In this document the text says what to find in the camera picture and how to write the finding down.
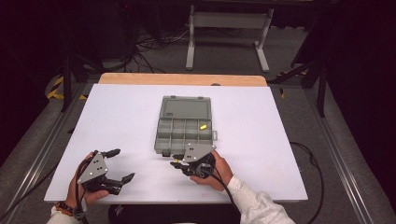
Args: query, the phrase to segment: wire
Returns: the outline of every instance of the wire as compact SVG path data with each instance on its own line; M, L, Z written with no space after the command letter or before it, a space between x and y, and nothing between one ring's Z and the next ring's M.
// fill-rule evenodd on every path
M50 171L49 171L42 179L40 179L34 186L32 186L31 189L29 189L29 190L28 190L25 194L23 194L14 204L12 204L12 205L8 208L8 210L0 217L0 222L3 221L3 219L4 219L6 216L8 216L8 214L9 214L12 210L14 210L14 208L15 208L16 206L18 206L18 204L19 204L21 201L23 201L23 199L25 199L27 196L29 196L35 189L38 188L38 186L40 186L40 185L44 182L44 180L46 180L46 179L55 171L56 167L58 167L58 165L59 165L59 162L60 162L60 161L56 162L56 164L50 169Z
M83 173L83 172L85 171L85 169L87 168L86 164L90 163L90 161L92 161L92 157L89 157L88 159L85 159L84 161L82 161L82 162L79 164L78 168L77 168L77 176L76 176L76 185L75 185L75 187L76 187L77 210L78 210L79 212L84 212L84 211L82 210L81 202L82 202L82 199L84 198L84 195L85 195L85 189L84 189L84 192L83 192L83 194L82 194L82 197L79 198L79 190L78 190L79 185L78 185L78 180L79 180L79 178L81 177L82 173ZM88 220L87 220L87 218L86 218L85 216L81 218L81 221L82 221L84 224L88 224Z
M137 55L139 55L140 59L143 59L146 62L146 65L151 70L151 73L155 73L154 68L149 64L149 62L146 60L145 56L143 56L143 54L141 54L141 53L138 53Z
M220 180L223 181L222 178L221 178L220 172L219 172L219 170L218 170L218 167L215 166L215 170L216 170L216 172L218 172L218 175L219 175Z
M309 147L306 147L305 145L301 144L301 143L297 143L297 142L290 142L291 145L295 145L299 148L301 148L303 151L305 151L308 155L309 155L309 160L311 161L312 165L315 166L318 169L319 175L320 175L320 202L319 202L319 206L317 209L317 212L314 214L314 216L307 222L308 224L312 223L319 215L320 210L323 206L323 199L324 199L324 180L323 180L323 174L320 170L320 167L318 165L318 161L315 158L314 154L312 153L312 151L309 149Z
M153 72L153 70L158 70L158 71L160 71L160 72L166 74L166 72L163 71L163 70L160 69L160 68L152 67L152 66L150 66L150 65L145 65L145 64L142 64L142 63L138 62L138 61L136 60L135 57L134 57L134 62L135 62L136 65L137 65L137 72L139 72L139 70L140 70L140 66L139 66L139 65L142 65L142 66L144 66L144 67L150 68L152 72Z
M204 174L206 174L206 175L210 175L210 176L212 176L213 178L215 178L217 181L219 181L219 183L224 187L225 191L227 192L228 197L230 198L231 204L233 205L233 208L240 214L238 207L236 206L235 202L233 201L233 195L231 194L231 192L230 192L230 190L227 188L227 186L224 184L224 182L223 182L220 178L218 178L217 176L215 176L215 175L209 173L209 172L206 171L206 170L201 170L201 172L204 173Z
M170 33L167 36L163 37L161 40L162 42L158 47L154 47L155 43L157 42L154 38L152 38L148 34L142 34L137 38L136 45L142 48L139 49L140 52L147 52L151 49L155 49L155 50L164 49L170 44L175 43L180 39L183 39L183 36L186 35L189 32L189 30L183 29L181 32L182 32L181 35L179 34L179 32L175 32L175 33Z
M130 63L130 62L132 61L132 58L133 58L133 57L128 57L123 63L117 64L117 65L111 66L111 67L101 67L101 68L98 68L98 67L96 66L96 68L93 68L93 69L87 68L87 67L84 67L84 69L85 69L87 72L91 73L91 74L103 74L103 73L107 73L107 72L112 72L112 71L115 71L115 70L119 70L119 69L121 69L121 68L125 68L125 67L128 65L128 63ZM92 67L92 63L87 63L87 61L85 61L85 64L87 64L88 66Z

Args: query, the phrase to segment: white table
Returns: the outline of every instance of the white table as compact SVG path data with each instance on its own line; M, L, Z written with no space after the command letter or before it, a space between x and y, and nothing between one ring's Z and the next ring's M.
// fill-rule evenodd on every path
M91 151L120 148L105 159L107 178L134 179L120 195L99 203L228 203L226 195L197 186L154 150L164 95L205 96L212 101L215 142L234 173L275 201L307 200L276 104L268 87L95 84L49 186L45 201L64 200L78 164Z

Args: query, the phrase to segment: compartment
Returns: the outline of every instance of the compartment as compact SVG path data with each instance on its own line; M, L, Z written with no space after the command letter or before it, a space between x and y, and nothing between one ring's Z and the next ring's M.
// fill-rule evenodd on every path
M200 130L198 132L198 139L199 140L212 140L212 130Z
M185 138L184 129L174 129L172 131L172 138L184 139Z
M158 128L171 128L172 127L172 120L171 119L159 119L158 121Z
M198 120L186 119L186 129L198 129Z
M178 128L178 129L184 129L186 126L186 120L185 119L173 119L173 127Z
M204 130L210 129L212 130L212 121L211 120L199 120L198 121L198 126L201 130L201 127L206 125L206 128Z
M155 149L157 153L162 153L163 150L170 150L170 138L157 138L155 141Z
M171 138L171 131L162 131L157 133L157 138Z
M198 139L198 130L195 129L186 129L186 139Z
M184 139L172 139L171 142L172 150L184 150Z

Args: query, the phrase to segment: metal frame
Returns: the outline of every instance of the metal frame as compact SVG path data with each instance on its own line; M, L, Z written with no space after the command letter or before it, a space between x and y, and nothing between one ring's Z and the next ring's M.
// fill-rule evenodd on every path
M195 52L195 27L221 27L221 28L245 28L261 29L261 38L255 41L254 46L259 57L260 66L264 73L270 71L262 47L273 18L273 9L269 9L267 14L244 14L244 13L216 13L216 12L195 12L195 7L190 9L190 42L187 51L186 69L192 70Z
M315 119L318 122L319 128L323 132L326 137L327 145L330 149L330 156L332 157L332 161L334 162L334 166L337 169L338 174L341 177L341 180L346 189L346 193L349 197L349 200L352 203L353 208L355 209L355 213L360 221L360 223L374 223L370 213L364 203L363 198L361 197L361 192L358 188L358 184L356 183L355 177L350 171L347 163L344 161L343 156L341 155L340 150L335 142L335 139L332 135L332 131L327 123L327 120L323 118L316 107L316 99L312 89L304 90L305 97L307 102L309 103L312 111L315 115Z
M42 172L42 170L50 156L50 153L56 144L56 141L58 139L58 136L60 134L62 127L64 126L65 122L67 121L69 114L73 111L74 106L75 106L76 102L78 101L79 96L82 94L84 88L85 88L85 84L81 84L81 83L77 84L76 89L73 92L73 100L71 101L71 103L67 107L67 109L63 113L61 113L60 116L57 118L52 130L49 133L49 136L46 139L46 142L44 143L43 147L38 152L38 155L35 158L35 161L33 162L29 171L26 173L26 176L24 177L20 187L18 188L17 192L15 193L14 198L9 203L9 206L7 209L9 209L12 204L14 204L19 198L21 198L23 196L23 194L25 194L32 186L35 185L35 182L39 178L39 176L40 176L40 174L41 174L41 172ZM23 201L21 201L19 203L19 205L14 208L14 210L8 215L7 218L4 219L4 221L2 223L4 223L4 224L14 223L18 214L22 210L26 200L27 200L27 198L25 198Z

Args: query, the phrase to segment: bracelet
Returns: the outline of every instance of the bracelet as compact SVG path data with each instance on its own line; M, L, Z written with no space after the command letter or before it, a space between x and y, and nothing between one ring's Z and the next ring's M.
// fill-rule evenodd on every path
M61 213L70 217L73 216L73 208L67 205L64 201L57 202L55 207L56 207L56 211L60 211Z

